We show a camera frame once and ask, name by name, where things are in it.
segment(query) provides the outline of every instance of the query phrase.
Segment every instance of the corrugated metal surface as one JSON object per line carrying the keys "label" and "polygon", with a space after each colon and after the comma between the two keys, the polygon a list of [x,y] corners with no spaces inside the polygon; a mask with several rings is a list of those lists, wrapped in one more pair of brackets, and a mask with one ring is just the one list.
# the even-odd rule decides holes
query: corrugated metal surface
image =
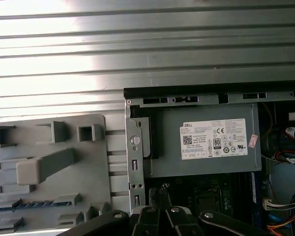
{"label": "corrugated metal surface", "polygon": [[129,209],[124,87],[295,79],[295,0],[0,0],[0,121],[101,113]]}

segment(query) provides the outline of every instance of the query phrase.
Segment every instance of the ce mark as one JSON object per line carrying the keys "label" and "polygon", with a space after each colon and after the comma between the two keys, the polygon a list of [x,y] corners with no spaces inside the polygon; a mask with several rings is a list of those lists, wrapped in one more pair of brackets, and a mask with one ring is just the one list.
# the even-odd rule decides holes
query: ce mark
{"label": "ce mark", "polygon": [[224,128],[222,128],[222,129],[218,128],[218,129],[216,130],[216,132],[217,132],[218,134],[220,134],[220,133],[224,134]]}

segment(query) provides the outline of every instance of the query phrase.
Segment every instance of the white connector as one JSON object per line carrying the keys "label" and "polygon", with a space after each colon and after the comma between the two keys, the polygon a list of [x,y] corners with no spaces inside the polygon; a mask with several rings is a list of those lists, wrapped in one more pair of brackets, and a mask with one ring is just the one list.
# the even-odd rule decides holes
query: white connector
{"label": "white connector", "polygon": [[271,199],[270,198],[262,198],[262,207],[265,210],[271,210],[271,208],[268,206],[268,203],[271,203]]}

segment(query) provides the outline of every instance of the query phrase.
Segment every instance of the barcode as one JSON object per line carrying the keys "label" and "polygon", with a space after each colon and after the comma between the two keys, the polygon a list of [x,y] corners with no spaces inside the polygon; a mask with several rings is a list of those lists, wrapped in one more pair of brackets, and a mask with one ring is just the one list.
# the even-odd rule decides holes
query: barcode
{"label": "barcode", "polygon": [[183,136],[183,144],[187,145],[187,144],[192,144],[192,136]]}

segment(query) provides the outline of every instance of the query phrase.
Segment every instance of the power supply label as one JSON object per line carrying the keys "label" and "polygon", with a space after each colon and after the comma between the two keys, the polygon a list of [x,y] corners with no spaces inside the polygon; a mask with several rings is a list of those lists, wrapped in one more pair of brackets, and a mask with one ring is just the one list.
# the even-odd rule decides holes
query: power supply label
{"label": "power supply label", "polygon": [[185,122],[180,128],[183,160],[248,154],[245,119]]}

